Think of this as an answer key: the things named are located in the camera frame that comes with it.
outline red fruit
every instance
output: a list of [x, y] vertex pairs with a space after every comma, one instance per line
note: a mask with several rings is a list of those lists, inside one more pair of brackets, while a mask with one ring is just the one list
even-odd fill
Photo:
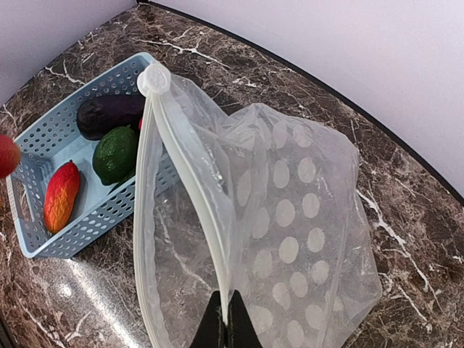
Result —
[[21, 150], [7, 136], [0, 135], [0, 178], [13, 173], [21, 161]]
[[79, 170], [73, 161], [66, 163], [51, 177], [43, 204], [43, 221], [56, 234], [67, 224], [79, 192]]

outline purple eggplant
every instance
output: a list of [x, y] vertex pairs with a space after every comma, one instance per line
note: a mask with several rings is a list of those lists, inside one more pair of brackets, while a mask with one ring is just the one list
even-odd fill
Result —
[[79, 107], [79, 131], [88, 140], [100, 140], [116, 127], [130, 125], [138, 130], [144, 106], [144, 96], [114, 95], [90, 99]]

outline marble countertop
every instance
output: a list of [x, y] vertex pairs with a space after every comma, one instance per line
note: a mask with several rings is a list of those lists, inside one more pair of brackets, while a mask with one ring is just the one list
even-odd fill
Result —
[[[0, 108], [15, 137], [84, 83], [147, 51], [227, 113], [264, 102], [344, 133], [360, 150], [381, 301], [345, 347], [464, 347], [464, 212], [402, 147], [321, 87], [244, 43], [152, 5], [93, 30]], [[131, 218], [71, 260], [21, 254], [0, 181], [0, 310], [20, 347], [150, 347]]]

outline light blue plastic basket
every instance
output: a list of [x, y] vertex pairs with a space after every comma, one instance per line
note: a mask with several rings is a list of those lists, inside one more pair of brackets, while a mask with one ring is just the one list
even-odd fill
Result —
[[[98, 141], [82, 137], [76, 115], [84, 101], [96, 96], [138, 94], [138, 74], [154, 61], [150, 54], [140, 53], [121, 62], [61, 101], [15, 139], [22, 160], [7, 178], [7, 188], [14, 226], [26, 257], [70, 258], [133, 213], [135, 178], [113, 192], [114, 186], [102, 185], [91, 163]], [[70, 160], [80, 171], [80, 190], [70, 222], [53, 236], [43, 220], [46, 188], [56, 170]], [[155, 194], [178, 180], [169, 156], [164, 154]], [[24, 209], [30, 210], [29, 219]]]

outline clear plastic bag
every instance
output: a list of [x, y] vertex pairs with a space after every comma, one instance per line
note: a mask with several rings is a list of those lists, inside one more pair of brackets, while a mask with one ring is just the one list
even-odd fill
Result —
[[[224, 318], [240, 292], [264, 348], [341, 347], [381, 296], [356, 148], [264, 104], [227, 116], [190, 80], [153, 71], [150, 88], [138, 82], [134, 227], [153, 345], [189, 347], [219, 289]], [[181, 181], [155, 197], [162, 143]]]

